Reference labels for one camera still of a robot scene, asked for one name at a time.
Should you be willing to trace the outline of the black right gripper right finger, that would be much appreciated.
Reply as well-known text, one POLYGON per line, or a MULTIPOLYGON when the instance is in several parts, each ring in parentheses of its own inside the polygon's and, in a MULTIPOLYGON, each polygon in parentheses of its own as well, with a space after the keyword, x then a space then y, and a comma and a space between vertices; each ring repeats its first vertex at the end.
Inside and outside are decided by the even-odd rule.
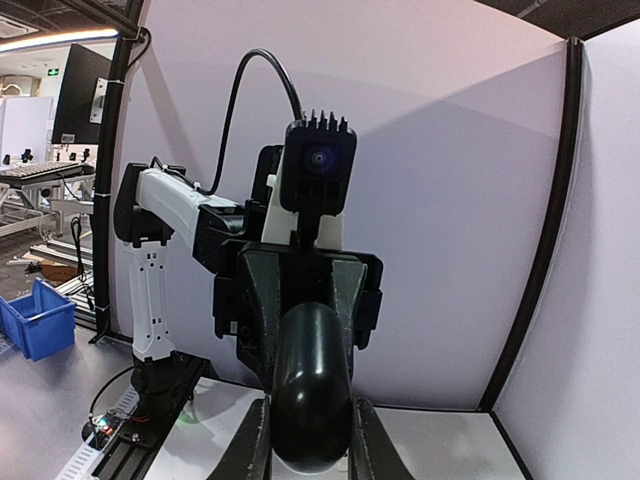
POLYGON ((372 403, 357 397, 353 405, 349 478, 413 480, 372 403))

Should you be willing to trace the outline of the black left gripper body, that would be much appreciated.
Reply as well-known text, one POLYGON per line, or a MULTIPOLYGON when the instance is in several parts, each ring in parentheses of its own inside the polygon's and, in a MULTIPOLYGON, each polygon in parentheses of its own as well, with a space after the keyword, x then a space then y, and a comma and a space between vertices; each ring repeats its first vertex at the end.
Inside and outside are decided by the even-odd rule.
POLYGON ((258 156, 252 194, 242 207, 212 211, 215 334, 237 339, 238 359, 271 392, 283 316, 308 302, 331 308, 339 319, 346 362, 364 349, 377 326, 383 263, 373 254, 337 249, 302 253, 261 239, 282 146, 258 156))

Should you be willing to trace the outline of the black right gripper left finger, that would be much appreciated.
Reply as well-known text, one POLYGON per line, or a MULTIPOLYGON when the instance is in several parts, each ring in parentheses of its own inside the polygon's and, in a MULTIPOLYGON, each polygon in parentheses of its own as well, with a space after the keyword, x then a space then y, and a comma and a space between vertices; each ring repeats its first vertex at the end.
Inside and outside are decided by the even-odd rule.
POLYGON ((272 477, 269 399, 254 400, 208 480, 272 477))

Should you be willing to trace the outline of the black earbud charging case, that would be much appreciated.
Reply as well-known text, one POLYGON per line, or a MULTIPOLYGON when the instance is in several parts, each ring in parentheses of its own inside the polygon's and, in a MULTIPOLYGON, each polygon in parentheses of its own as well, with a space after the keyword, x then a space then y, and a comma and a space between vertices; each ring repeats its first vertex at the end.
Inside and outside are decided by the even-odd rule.
POLYGON ((308 302, 282 318, 272 379, 272 449, 290 470, 331 469, 348 450, 352 394, 341 324, 326 305, 308 302))

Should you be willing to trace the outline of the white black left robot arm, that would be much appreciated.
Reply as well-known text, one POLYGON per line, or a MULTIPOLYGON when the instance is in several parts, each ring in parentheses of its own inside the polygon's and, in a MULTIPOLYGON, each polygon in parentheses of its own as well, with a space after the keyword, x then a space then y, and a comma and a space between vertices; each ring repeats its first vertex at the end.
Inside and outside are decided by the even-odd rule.
POLYGON ((265 148, 253 196, 237 205, 197 191, 182 167, 133 163, 114 227, 129 258, 132 384, 146 403, 186 389, 186 361, 167 317, 165 261, 180 239, 215 277, 215 333, 273 397, 350 398, 353 352, 382 299, 382 263, 341 247, 352 141, 265 148))

